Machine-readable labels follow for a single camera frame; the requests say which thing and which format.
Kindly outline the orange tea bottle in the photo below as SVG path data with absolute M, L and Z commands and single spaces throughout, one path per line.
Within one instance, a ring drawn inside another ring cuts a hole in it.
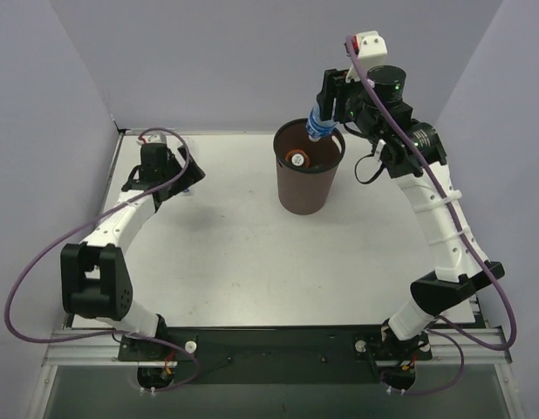
M 292 149 L 285 156 L 285 161 L 295 169 L 309 169 L 311 160 L 308 154 L 302 149 Z

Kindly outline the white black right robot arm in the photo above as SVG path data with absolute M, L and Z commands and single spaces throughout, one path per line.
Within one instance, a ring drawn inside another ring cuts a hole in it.
M 382 107 L 377 107 L 362 82 L 346 71 L 324 72 L 317 94 L 313 132 L 338 124 L 372 146 L 379 171 L 386 172 L 404 193 L 423 231 L 433 270 L 413 281 L 411 298 L 381 327 L 385 347 L 414 343 L 444 313 L 504 275 L 477 244 L 463 215 L 461 193 L 450 179 L 447 153 L 436 129 L 413 117 L 403 100 L 404 70 L 375 66 L 367 73 Z

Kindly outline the clear bottle blue label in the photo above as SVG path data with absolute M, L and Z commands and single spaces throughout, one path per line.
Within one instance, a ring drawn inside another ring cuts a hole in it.
M 337 122 L 334 119 L 324 120 L 320 115 L 320 106 L 318 103 L 310 110 L 310 114 L 305 124 L 305 130 L 308 134 L 309 140 L 316 142 L 320 139 L 330 135 Z

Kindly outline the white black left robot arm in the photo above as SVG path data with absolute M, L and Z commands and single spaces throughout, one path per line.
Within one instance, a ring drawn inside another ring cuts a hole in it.
M 134 298 L 125 255 L 164 202 L 205 177 L 187 146 L 178 147 L 178 153 L 184 162 L 165 142 L 141 145 L 140 164 L 131 170 L 109 214 L 79 244 L 66 244 L 60 252 L 64 310 L 140 335 L 139 350 L 154 360 L 169 348 L 166 321 Z

